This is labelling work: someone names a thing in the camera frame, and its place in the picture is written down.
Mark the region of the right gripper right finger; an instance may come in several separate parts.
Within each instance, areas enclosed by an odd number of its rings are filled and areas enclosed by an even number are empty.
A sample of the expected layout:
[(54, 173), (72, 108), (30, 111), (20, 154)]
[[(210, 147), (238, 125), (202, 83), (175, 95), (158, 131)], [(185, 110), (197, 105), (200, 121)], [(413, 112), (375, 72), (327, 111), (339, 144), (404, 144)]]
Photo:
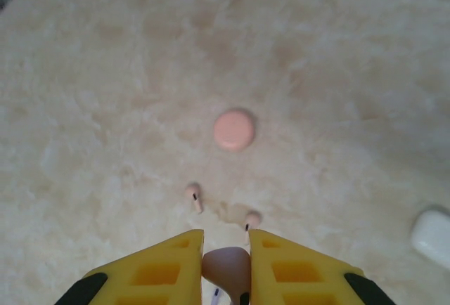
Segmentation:
[(263, 230), (251, 230), (250, 305), (392, 305), (351, 264)]

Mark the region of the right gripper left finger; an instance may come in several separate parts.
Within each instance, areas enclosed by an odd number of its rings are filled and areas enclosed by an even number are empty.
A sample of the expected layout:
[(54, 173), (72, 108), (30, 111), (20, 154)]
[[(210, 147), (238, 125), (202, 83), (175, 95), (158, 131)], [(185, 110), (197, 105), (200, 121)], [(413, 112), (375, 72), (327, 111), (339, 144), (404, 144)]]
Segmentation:
[(203, 240), (191, 230), (99, 266), (58, 305), (201, 305)]

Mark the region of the pink wireless earbud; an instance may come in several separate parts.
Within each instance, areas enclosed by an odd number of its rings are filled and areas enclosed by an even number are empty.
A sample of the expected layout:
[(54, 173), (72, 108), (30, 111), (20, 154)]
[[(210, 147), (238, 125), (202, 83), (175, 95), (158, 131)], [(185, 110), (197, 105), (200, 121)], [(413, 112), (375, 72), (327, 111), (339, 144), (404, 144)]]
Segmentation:
[(203, 212), (203, 204), (201, 201), (201, 187), (198, 183), (190, 183), (185, 189), (186, 197), (193, 203), (197, 213)]
[(258, 229), (262, 222), (262, 217), (259, 212), (251, 211), (247, 213), (244, 220), (244, 231), (245, 231), (245, 245), (250, 244), (249, 231)]

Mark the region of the pink earbud charging case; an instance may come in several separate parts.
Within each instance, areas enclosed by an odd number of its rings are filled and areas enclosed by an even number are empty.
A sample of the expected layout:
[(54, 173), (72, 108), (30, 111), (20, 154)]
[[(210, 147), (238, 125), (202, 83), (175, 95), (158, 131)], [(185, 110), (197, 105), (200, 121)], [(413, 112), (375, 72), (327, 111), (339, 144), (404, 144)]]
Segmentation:
[(255, 137), (255, 123), (245, 110), (232, 109), (218, 116), (213, 126), (215, 143), (223, 150), (239, 152), (246, 149)]

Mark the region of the white earbud charging case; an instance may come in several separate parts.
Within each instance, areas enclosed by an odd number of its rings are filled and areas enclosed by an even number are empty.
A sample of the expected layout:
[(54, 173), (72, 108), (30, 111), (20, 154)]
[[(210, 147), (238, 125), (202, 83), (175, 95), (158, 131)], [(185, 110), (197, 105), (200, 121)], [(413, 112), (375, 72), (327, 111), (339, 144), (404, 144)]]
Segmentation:
[(433, 207), (418, 215), (411, 244), (424, 257), (450, 270), (450, 210)]

